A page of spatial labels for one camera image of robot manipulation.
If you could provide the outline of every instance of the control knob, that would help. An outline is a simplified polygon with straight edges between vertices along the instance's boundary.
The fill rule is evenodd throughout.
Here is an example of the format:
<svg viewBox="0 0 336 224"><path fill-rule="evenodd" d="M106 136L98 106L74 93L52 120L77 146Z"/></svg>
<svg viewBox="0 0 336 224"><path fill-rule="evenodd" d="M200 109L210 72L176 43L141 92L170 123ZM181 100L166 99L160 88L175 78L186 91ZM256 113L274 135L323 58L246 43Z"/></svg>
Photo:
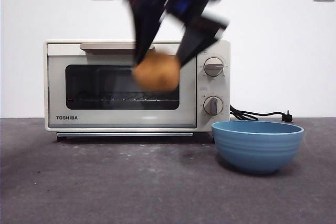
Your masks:
<svg viewBox="0 0 336 224"><path fill-rule="evenodd" d="M204 64L205 73L213 77L219 76L219 74L223 72L223 68L223 62L216 57L207 59Z"/></svg>
<svg viewBox="0 0 336 224"><path fill-rule="evenodd" d="M209 97L204 102L204 110L209 115L218 115L223 109L223 102L218 97Z"/></svg>

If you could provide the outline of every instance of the oven feet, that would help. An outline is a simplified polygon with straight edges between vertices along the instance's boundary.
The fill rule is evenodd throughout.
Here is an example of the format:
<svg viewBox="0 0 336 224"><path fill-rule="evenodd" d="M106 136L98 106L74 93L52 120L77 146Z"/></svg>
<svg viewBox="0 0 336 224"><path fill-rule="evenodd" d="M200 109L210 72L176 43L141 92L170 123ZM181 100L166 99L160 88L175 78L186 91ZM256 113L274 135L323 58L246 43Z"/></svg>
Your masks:
<svg viewBox="0 0 336 224"><path fill-rule="evenodd" d="M58 136L58 133L56 133L56 142L59 143L59 142L62 142L62 141L65 141L67 139L66 136Z"/></svg>

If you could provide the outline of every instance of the power cord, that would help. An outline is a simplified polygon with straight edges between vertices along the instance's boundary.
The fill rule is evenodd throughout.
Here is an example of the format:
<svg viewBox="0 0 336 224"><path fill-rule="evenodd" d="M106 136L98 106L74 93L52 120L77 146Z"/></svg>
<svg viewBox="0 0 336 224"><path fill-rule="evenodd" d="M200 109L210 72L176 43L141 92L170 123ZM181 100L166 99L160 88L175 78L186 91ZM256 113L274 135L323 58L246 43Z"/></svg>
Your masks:
<svg viewBox="0 0 336 224"><path fill-rule="evenodd" d="M255 117L257 116L270 116L270 115L281 115L281 120L290 123L293 121L293 117L291 114L289 114L289 110L287 110L287 114L282 112L272 112L272 113L255 113L255 112L249 112L249 111L243 111L243 110L237 110L232 105L230 105L230 114L233 115L238 120L249 120L249 121L258 121L259 119Z"/></svg>

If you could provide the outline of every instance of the bowl rim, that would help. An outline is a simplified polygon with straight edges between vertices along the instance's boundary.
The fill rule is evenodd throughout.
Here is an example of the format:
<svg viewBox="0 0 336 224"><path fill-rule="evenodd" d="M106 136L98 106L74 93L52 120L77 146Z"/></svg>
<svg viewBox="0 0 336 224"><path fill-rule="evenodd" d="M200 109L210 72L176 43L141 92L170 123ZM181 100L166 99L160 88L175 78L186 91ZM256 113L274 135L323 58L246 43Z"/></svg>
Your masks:
<svg viewBox="0 0 336 224"><path fill-rule="evenodd" d="M232 130L226 130L226 129L221 129L221 128L218 128L216 126L216 124L220 124L220 123L229 123L229 122L248 122L248 123L251 123L251 122L254 122L254 123L271 123L271 124L282 124L282 125L291 125L291 126L294 126L298 129L300 129L299 131L295 131L295 132L286 132L286 133L258 133L258 132L244 132L244 131L232 131ZM297 126L295 124L289 124L289 123L279 123L279 122L269 122L269 121L244 121L244 120L232 120L232 121L219 121L219 122L216 122L216 123L213 123L211 125L212 129L216 129L216 130L220 130L220 131L225 131L225 132L232 132L232 133L239 133L239 134L247 134L247 135L294 135L294 134L300 134L302 132L304 132L304 128L300 127L300 126Z"/></svg>

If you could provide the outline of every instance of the potato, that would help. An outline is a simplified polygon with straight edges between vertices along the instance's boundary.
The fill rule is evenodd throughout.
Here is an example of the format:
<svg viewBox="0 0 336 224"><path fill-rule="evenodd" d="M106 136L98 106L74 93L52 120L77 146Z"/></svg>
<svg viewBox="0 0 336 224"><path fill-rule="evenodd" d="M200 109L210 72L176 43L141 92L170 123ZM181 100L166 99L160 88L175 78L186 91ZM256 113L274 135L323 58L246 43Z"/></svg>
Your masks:
<svg viewBox="0 0 336 224"><path fill-rule="evenodd" d="M133 76L144 91L173 91L180 81L180 68L177 56L149 50L143 61L134 67Z"/></svg>

